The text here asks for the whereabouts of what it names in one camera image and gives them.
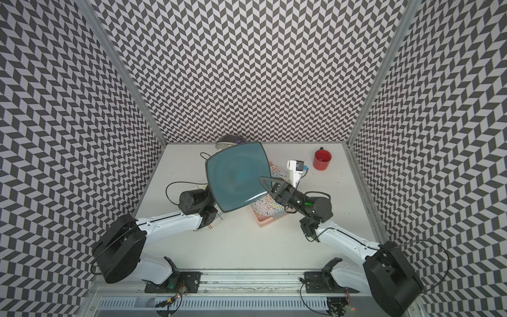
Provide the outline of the dark teal square plate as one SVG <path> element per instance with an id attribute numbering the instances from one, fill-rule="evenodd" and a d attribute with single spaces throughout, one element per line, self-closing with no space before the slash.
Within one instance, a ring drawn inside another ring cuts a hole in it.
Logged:
<path id="1" fill-rule="evenodd" d="M 205 163 L 208 187 L 219 209 L 228 213 L 267 195 L 260 178 L 271 176 L 261 143 L 243 143 L 215 153 Z"/>

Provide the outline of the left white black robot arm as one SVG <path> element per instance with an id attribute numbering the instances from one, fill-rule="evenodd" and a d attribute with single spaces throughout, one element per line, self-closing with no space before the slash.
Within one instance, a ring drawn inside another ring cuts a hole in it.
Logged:
<path id="1" fill-rule="evenodd" d="M 145 281 L 162 285 L 176 279 L 179 270 L 167 256 L 162 260 L 145 253 L 155 242 L 185 231 L 202 229 L 214 222 L 218 211 L 211 190 L 181 193 L 177 212 L 135 219 L 127 214 L 117 218 L 92 246 L 92 273 L 109 284 Z"/>

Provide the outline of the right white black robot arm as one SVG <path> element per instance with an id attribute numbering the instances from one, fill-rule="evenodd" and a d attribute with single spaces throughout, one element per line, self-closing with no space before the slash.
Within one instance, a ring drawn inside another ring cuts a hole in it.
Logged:
<path id="1" fill-rule="evenodd" d="M 300 225 L 306 238 L 335 248 L 358 265 L 357 271 L 344 264 L 331 268 L 331 277 L 338 286 L 372 295 L 390 316 L 402 316 L 422 293 L 421 278 L 400 246 L 361 238 L 332 221 L 329 194 L 302 193 L 282 178 L 261 177 L 259 181 L 277 203 L 303 215 Z"/>

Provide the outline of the white plaid round plate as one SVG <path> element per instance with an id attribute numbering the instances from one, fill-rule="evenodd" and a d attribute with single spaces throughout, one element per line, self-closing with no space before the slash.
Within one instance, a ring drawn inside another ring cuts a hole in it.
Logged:
<path id="1" fill-rule="evenodd" d="M 206 227 L 196 229 L 196 230 L 194 230 L 194 232 L 202 231 L 205 229 L 212 230 L 215 227 L 217 227 L 218 225 L 220 225 L 223 221 L 224 221 L 223 212 L 218 212 L 218 214 L 216 215 L 215 219 L 213 220 L 213 222 L 211 224 L 207 225 Z"/>

